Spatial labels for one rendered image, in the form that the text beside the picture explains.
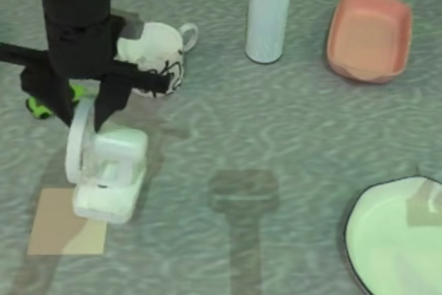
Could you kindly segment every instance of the orange plastic tray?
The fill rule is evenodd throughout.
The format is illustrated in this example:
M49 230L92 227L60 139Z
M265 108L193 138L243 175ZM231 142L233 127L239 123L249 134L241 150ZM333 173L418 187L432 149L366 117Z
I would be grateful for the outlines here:
M343 77L386 83L407 66L412 11L399 0L341 0L327 41L327 61Z

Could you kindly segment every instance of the mug handle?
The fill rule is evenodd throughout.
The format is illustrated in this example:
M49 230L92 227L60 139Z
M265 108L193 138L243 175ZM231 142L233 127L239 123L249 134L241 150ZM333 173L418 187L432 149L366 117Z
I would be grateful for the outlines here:
M183 43L183 52L188 52L195 47L198 40L198 27L194 23L183 24L181 27L178 28L178 32L183 39L185 34L187 34L188 32L192 33L187 42Z

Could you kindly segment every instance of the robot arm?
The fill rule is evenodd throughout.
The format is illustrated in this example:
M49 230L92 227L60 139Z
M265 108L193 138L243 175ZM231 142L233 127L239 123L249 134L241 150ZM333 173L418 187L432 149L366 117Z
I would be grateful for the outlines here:
M0 44L0 61L25 66L22 90L51 109L66 125L73 118L69 79L100 82L95 130L126 107L132 88L165 93L170 76L139 72L115 61L125 18L111 13L111 0L42 0L48 50Z

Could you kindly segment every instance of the beige sticky note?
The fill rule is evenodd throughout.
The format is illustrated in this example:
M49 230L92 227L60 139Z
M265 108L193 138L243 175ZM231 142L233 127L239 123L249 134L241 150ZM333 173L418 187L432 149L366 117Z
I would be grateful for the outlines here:
M105 222L77 217L73 189L43 189L30 236L28 255L101 255Z

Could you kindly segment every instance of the green and black object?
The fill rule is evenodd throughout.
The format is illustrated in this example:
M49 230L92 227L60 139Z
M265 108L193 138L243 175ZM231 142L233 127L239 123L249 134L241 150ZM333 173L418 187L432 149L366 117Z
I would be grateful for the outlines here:
M74 92L73 103L74 106L76 106L78 105L80 98L87 93L87 90L84 86L80 85L72 85L71 87ZM26 99L26 108L29 110L30 114L38 120L45 120L54 115L49 108L45 107L34 97Z

